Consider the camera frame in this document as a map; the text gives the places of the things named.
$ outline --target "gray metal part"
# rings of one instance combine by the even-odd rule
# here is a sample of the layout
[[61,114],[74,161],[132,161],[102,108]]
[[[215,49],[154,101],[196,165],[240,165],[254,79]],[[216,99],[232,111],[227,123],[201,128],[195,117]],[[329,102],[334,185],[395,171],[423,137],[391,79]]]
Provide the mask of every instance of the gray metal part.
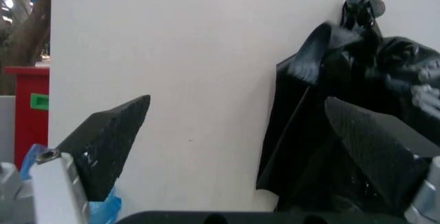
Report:
[[0,223],[11,221],[15,196],[22,186],[22,180],[16,167],[11,163],[1,162],[0,167]]
[[35,214],[33,210],[32,181],[25,180],[13,203],[13,223],[33,223]]

